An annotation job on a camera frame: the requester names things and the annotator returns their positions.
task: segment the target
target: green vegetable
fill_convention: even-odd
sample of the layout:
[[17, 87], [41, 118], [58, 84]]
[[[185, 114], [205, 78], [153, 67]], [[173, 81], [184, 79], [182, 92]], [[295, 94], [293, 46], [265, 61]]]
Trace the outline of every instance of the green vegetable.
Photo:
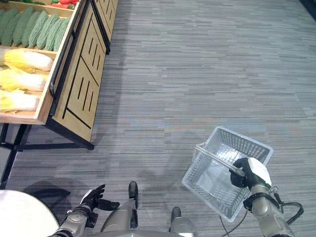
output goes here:
[[63, 36], [65, 34], [66, 28], [67, 28], [68, 23], [69, 23], [69, 20], [70, 20], [70, 18], [62, 19], [63, 22], [61, 23], [61, 26], [56, 34], [56, 37], [55, 37], [54, 51], [58, 51], [58, 49], [59, 49], [61, 40], [63, 39]]
[[9, 21], [7, 24], [2, 37], [1, 37], [1, 44], [3, 46], [11, 46], [13, 42], [13, 32], [15, 29], [15, 26], [18, 24], [20, 18], [21, 18], [21, 13], [16, 14], [15, 17]]
[[35, 23], [34, 28], [32, 29], [32, 32], [30, 33], [29, 48], [32, 48], [36, 45], [36, 41], [38, 40], [38, 37], [40, 36], [40, 31], [42, 30], [46, 20], [47, 20], [47, 13], [46, 11], [42, 11]]
[[3, 9], [0, 9], [0, 22], [1, 22], [1, 18], [2, 18], [2, 16], [3, 16], [3, 14], [4, 14], [4, 10], [3, 10]]
[[23, 32], [28, 24], [28, 21], [32, 15], [33, 10], [34, 10], [34, 8], [32, 6], [29, 6], [22, 13], [21, 18], [14, 29], [13, 46], [17, 46], [22, 42]]
[[29, 36], [30, 36], [30, 33], [38, 19], [38, 17], [40, 16], [40, 12], [39, 11], [35, 11], [32, 13], [27, 25], [26, 25], [26, 28], [23, 32], [23, 36], [22, 36], [22, 45], [23, 47], [27, 47], [29, 45]]
[[54, 14], [45, 22], [43, 29], [41, 30], [38, 37], [38, 40], [36, 41], [38, 49], [42, 49], [45, 47], [49, 29], [55, 24], [58, 19], [59, 16], [57, 14]]
[[5, 13], [3, 13], [2, 17], [1, 17], [1, 21], [0, 21], [0, 39], [2, 37], [2, 34], [7, 26], [7, 24], [10, 22], [11, 19], [13, 19], [15, 17], [16, 14], [18, 14], [18, 10], [13, 8], [9, 11], [6, 11]]
[[54, 41], [55, 37], [57, 35], [57, 32], [61, 26], [61, 23], [63, 22], [62, 19], [59, 19], [58, 21], [55, 22], [53, 27], [50, 28], [47, 36], [47, 41], [46, 41], [46, 50], [52, 51], [54, 49]]

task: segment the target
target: robotic arm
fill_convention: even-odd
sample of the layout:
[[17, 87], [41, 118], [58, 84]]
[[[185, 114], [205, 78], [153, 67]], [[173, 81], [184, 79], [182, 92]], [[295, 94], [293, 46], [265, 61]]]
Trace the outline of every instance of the robotic arm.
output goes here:
[[101, 199], [104, 187], [105, 185], [101, 185], [86, 193], [80, 205], [67, 213], [63, 224], [50, 237], [81, 237], [84, 228], [93, 228], [98, 219], [98, 214], [94, 213], [93, 209], [98, 208], [104, 211], [117, 209], [119, 202]]
[[[230, 171], [231, 182], [239, 188], [250, 189], [252, 195], [243, 202], [243, 205], [257, 218], [264, 237], [295, 237], [289, 225], [303, 214], [302, 205], [298, 202], [281, 201], [277, 188], [271, 187], [266, 167], [257, 159], [242, 158], [233, 165], [240, 168], [245, 176], [241, 177]], [[290, 220], [285, 221], [284, 206], [297, 206], [300, 209]]]

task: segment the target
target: basket handle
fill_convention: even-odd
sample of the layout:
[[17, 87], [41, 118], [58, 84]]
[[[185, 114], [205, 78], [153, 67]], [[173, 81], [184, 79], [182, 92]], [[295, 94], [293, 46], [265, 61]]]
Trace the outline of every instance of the basket handle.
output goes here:
[[227, 163], [226, 161], [220, 159], [219, 157], [217, 157], [213, 153], [208, 152], [206, 149], [202, 148], [200, 145], [203, 145], [203, 144], [204, 143], [197, 144], [196, 147], [195, 147], [195, 150], [198, 150], [199, 152], [203, 153], [206, 156], [212, 157], [214, 160], [216, 160], [217, 162], [219, 162], [222, 165], [226, 166], [228, 169], [230, 169], [232, 172], [236, 173], [237, 175], [239, 175], [241, 177], [245, 176], [245, 173], [241, 169], [237, 168], [234, 165], [231, 165], [231, 164]]

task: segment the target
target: plastic basket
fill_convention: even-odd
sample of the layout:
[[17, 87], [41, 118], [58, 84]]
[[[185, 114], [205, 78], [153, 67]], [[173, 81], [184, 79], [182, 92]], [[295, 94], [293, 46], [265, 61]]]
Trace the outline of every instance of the plastic basket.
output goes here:
[[220, 162], [201, 152], [195, 152], [193, 163], [182, 183], [224, 219], [232, 222], [250, 191], [231, 184], [231, 173], [223, 163], [232, 165], [239, 158], [254, 157], [267, 165], [273, 149], [224, 127], [216, 127], [203, 144], [204, 149], [219, 158]]

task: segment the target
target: red vegetable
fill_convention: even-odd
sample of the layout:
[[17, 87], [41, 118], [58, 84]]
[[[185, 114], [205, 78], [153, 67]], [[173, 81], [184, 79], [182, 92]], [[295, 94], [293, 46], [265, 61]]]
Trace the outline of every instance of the red vegetable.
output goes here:
[[78, 0], [59, 0], [61, 4], [73, 4], [76, 1]]
[[53, 7], [68, 9], [68, 4], [47, 4], [46, 6], [53, 6]]

